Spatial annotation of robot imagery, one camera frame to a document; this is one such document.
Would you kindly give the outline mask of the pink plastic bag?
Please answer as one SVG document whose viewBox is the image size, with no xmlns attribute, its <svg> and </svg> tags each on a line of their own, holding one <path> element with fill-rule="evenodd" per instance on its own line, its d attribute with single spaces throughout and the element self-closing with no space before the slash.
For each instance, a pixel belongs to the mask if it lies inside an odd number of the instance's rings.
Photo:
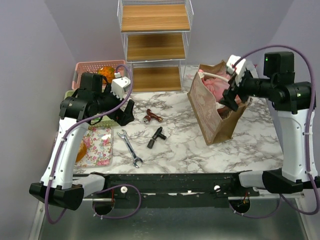
<svg viewBox="0 0 320 240">
<path fill-rule="evenodd" d="M 224 107 L 219 101 L 223 97 L 224 90 L 229 88 L 230 77 L 226 74 L 218 75 L 203 71 L 198 71 L 200 79 L 204 86 L 213 94 L 216 100 L 216 107 L 221 109 Z"/>
</svg>

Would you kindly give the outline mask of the brown paper grocery bag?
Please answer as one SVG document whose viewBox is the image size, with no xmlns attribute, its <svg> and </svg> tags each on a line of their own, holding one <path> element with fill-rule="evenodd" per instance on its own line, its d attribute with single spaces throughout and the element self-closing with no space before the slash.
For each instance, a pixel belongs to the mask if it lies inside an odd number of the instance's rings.
<svg viewBox="0 0 320 240">
<path fill-rule="evenodd" d="M 210 74 L 225 73 L 225 66 L 224 61 L 214 66 L 200 64 L 187 93 L 204 141 L 208 146 L 232 139 L 238 120 L 250 105 L 249 100 L 241 103 L 238 99 L 236 100 L 237 111 L 232 111 L 224 105 L 218 106 L 214 94 L 205 86 L 204 80 L 208 80 L 209 77 L 201 77 L 201 71 Z"/>
</svg>

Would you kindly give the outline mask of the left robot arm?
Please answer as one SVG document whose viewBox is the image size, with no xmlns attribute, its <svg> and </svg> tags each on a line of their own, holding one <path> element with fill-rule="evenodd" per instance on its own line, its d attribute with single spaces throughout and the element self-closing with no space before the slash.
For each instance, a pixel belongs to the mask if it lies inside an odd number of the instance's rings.
<svg viewBox="0 0 320 240">
<path fill-rule="evenodd" d="M 49 164 L 40 181 L 29 188 L 29 193 L 44 203 L 46 209 L 56 206 L 77 210 L 83 198 L 93 193 L 101 198 L 110 194 L 111 185 L 101 174 L 73 180 L 78 151 L 91 121 L 110 116 L 126 125 L 133 118 L 132 102 L 125 111 L 120 109 L 132 92 L 131 77 L 116 73 L 115 79 L 103 86 L 106 80 L 101 74 L 83 73 L 79 88 L 60 104 L 58 135 Z"/>
</svg>

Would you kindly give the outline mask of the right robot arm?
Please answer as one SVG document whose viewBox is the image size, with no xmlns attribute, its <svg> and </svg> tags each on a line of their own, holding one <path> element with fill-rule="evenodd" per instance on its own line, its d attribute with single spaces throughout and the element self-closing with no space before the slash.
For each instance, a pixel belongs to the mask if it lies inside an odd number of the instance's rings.
<svg viewBox="0 0 320 240">
<path fill-rule="evenodd" d="M 250 70 L 251 62 L 231 55 L 226 72 L 231 76 L 229 88 L 222 94 L 221 104 L 237 111 L 236 97 L 245 103 L 249 97 L 272 102 L 282 135 L 283 164 L 281 168 L 264 171 L 243 171 L 230 183 L 230 191 L 241 196 L 248 188 L 265 189 L 273 194 L 292 194 L 320 187 L 314 165 L 313 148 L 306 152 L 306 137 L 311 134 L 312 119 L 307 119 L 312 85 L 295 82 L 294 53 L 268 52 L 264 55 L 264 78 Z"/>
</svg>

